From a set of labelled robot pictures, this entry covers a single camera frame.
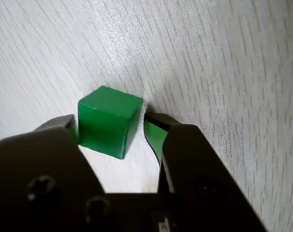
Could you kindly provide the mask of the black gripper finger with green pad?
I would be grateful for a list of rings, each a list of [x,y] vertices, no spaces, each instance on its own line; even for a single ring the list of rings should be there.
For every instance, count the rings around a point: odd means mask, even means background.
[[[102,194],[73,115],[0,140],[0,232],[101,232]]]
[[[173,218],[183,232],[263,232],[265,227],[196,125],[145,113],[145,138],[173,195]]]

